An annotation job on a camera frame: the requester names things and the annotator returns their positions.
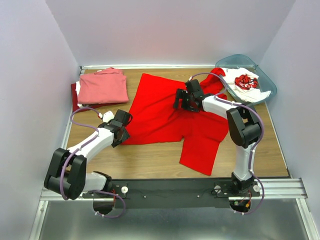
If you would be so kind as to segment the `folded white t-shirt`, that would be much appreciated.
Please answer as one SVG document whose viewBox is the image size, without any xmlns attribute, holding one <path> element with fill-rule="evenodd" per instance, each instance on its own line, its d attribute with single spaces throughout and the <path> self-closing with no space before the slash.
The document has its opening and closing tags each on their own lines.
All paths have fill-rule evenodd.
<svg viewBox="0 0 320 240">
<path fill-rule="evenodd" d="M 78 102 L 82 105 L 93 105 L 95 103 L 95 93 L 93 88 L 81 81 L 76 82 L 76 93 Z"/>
</svg>

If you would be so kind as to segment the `clear blue plastic bin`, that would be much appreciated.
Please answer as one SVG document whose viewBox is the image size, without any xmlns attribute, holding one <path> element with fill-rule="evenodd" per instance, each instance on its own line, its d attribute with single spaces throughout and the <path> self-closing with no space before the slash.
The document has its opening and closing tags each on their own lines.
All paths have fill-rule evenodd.
<svg viewBox="0 0 320 240">
<path fill-rule="evenodd" d="M 243 54 L 227 56 L 215 67 L 221 68 L 227 91 L 237 102 L 264 103 L 277 94 L 277 87 L 258 64 Z"/>
</svg>

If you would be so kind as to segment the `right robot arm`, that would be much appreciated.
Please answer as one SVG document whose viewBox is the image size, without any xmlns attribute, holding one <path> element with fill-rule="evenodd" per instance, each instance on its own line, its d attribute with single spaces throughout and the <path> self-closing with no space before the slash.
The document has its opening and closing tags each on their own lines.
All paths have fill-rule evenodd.
<svg viewBox="0 0 320 240">
<path fill-rule="evenodd" d="M 227 120 L 229 135 L 236 145 L 236 165 L 231 173 L 230 191 L 241 196 L 254 184 L 254 155 L 264 135 L 264 125 L 254 105 L 222 99 L 211 93 L 205 94 L 196 79 L 185 83 L 186 89 L 178 88 L 173 107 L 190 112 L 207 112 Z"/>
</svg>

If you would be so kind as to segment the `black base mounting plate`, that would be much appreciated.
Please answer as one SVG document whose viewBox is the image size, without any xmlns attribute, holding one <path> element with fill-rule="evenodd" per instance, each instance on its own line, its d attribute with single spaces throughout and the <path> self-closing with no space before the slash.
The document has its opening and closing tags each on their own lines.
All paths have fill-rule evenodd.
<svg viewBox="0 0 320 240">
<path fill-rule="evenodd" d="M 223 178 L 114 179 L 116 196 L 88 191 L 82 194 L 102 207 L 107 200 L 115 209 L 229 208 L 230 201 L 259 197 L 258 184 L 235 189 L 232 180 Z"/>
</svg>

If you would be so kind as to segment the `folded dark red t-shirt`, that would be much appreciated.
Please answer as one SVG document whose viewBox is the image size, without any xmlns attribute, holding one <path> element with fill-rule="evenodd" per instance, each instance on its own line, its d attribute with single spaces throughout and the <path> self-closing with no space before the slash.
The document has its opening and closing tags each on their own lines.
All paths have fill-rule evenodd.
<svg viewBox="0 0 320 240">
<path fill-rule="evenodd" d="M 118 103 L 101 103 L 101 104 L 80 104 L 78 102 L 78 95 L 77 95 L 77 91 L 76 91 L 76 83 L 72 83 L 70 85 L 70 87 L 71 87 L 72 111 L 73 112 L 76 111 L 76 110 L 79 110 L 79 109 L 80 109 L 80 112 L 87 111 L 85 109 L 85 107 L 97 109 L 97 108 L 100 108 L 100 107 L 114 106 L 114 105 L 122 104 L 122 102 L 118 102 Z"/>
</svg>

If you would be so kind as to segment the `folded pink t-shirt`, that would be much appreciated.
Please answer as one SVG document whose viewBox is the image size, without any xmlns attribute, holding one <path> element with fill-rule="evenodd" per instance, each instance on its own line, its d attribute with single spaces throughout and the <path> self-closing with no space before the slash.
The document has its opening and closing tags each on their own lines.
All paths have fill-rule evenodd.
<svg viewBox="0 0 320 240">
<path fill-rule="evenodd" d="M 79 77 L 79 81 L 90 85 L 94 91 L 94 104 L 126 103 L 127 77 L 117 68 L 106 68 Z"/>
</svg>

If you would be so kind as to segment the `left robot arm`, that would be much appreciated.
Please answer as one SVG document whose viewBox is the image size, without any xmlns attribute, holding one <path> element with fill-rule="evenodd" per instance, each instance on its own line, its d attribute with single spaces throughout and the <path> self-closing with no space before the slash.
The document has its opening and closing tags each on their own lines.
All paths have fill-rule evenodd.
<svg viewBox="0 0 320 240">
<path fill-rule="evenodd" d="M 133 116 L 121 109 L 115 114 L 95 112 L 101 120 L 97 127 L 75 122 L 73 112 L 70 121 L 93 129 L 93 133 L 72 147 L 60 147 L 53 152 L 43 185 L 64 200 L 75 200 L 84 192 L 95 192 L 101 198 L 112 192 L 112 178 L 99 171 L 87 173 L 87 165 L 105 148 L 115 148 L 130 138 L 127 126 Z"/>
</svg>

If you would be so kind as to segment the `aluminium extrusion rail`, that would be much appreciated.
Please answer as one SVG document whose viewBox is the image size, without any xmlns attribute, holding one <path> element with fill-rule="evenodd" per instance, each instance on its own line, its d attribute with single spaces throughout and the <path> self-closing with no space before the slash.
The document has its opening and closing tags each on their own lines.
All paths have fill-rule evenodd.
<svg viewBox="0 0 320 240">
<path fill-rule="evenodd" d="M 307 199 L 308 195 L 301 178 L 260 178 L 264 187 L 264 199 Z M 75 201 L 94 199 L 93 193 L 81 193 Z M 40 201 L 63 201 L 62 196 L 53 191 L 43 189 Z"/>
</svg>

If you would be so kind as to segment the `white printed t-shirt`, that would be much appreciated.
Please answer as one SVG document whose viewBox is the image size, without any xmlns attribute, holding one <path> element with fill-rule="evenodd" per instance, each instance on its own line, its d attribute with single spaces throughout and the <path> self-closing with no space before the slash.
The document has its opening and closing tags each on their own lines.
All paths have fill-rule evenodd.
<svg viewBox="0 0 320 240">
<path fill-rule="evenodd" d="M 257 103 L 265 100 L 272 93 L 258 88 L 259 76 L 249 70 L 241 68 L 221 68 L 224 71 L 223 79 L 237 97 L 244 102 Z"/>
</svg>

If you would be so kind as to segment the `bright red t-shirt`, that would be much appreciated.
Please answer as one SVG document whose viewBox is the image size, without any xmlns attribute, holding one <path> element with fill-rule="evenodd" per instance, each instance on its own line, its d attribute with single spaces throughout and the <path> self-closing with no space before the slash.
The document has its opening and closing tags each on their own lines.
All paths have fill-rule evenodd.
<svg viewBox="0 0 320 240">
<path fill-rule="evenodd" d="M 124 145 L 183 141 L 180 164 L 209 176 L 228 122 L 210 112 L 175 109 L 176 91 L 185 88 L 182 81 L 143 73 L 129 110 L 133 119 Z"/>
</svg>

